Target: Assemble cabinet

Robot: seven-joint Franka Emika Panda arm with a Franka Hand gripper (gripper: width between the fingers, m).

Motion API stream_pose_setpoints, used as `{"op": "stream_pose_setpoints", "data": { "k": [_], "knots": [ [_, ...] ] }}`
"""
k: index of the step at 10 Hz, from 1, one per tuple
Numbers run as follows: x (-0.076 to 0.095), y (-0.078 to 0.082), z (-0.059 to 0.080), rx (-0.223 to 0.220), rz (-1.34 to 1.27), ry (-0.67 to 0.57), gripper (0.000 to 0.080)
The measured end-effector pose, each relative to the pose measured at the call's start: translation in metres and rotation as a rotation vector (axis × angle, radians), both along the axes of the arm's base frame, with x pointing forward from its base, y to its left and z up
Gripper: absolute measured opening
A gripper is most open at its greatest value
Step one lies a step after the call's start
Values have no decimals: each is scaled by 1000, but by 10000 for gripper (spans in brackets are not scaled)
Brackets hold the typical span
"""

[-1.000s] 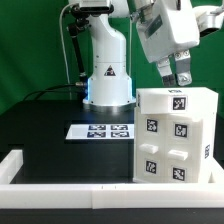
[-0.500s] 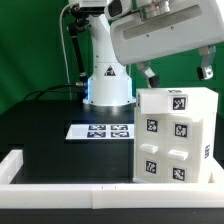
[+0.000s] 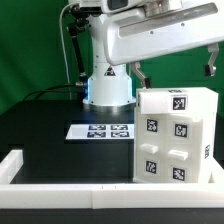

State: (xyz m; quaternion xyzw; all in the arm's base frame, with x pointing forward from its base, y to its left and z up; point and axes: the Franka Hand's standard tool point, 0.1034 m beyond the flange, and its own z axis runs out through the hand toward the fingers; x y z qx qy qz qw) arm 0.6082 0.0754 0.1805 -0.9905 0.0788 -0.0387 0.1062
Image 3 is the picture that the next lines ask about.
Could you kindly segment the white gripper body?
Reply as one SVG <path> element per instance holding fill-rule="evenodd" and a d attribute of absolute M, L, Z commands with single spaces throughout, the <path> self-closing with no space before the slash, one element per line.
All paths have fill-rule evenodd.
<path fill-rule="evenodd" d="M 179 10 L 146 16 L 143 7 L 103 24 L 107 61 L 126 64 L 224 41 L 224 1 L 183 1 Z"/>

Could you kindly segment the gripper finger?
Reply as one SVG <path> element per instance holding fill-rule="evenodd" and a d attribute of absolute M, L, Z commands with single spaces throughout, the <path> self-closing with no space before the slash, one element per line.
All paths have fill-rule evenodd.
<path fill-rule="evenodd" d="M 147 77 L 141 71 L 141 65 L 139 62 L 132 62 L 130 64 L 131 70 L 135 73 L 135 75 L 140 79 L 141 85 L 143 88 L 149 89 L 151 87 L 151 79 Z"/>
<path fill-rule="evenodd" d="M 211 77 L 216 73 L 215 61 L 219 53 L 219 44 L 213 43 L 209 45 L 208 53 L 210 54 L 210 58 L 208 63 L 204 66 L 204 73 L 207 77 Z"/>

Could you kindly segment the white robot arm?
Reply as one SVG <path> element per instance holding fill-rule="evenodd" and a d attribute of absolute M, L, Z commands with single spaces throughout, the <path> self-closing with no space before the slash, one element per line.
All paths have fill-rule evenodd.
<path fill-rule="evenodd" d="M 83 103 L 122 107 L 135 102 L 126 66 L 144 87 L 145 59 L 206 46 L 205 74 L 215 73 L 218 44 L 224 41 L 224 0 L 68 0 L 77 24 L 90 28 L 93 74 Z"/>

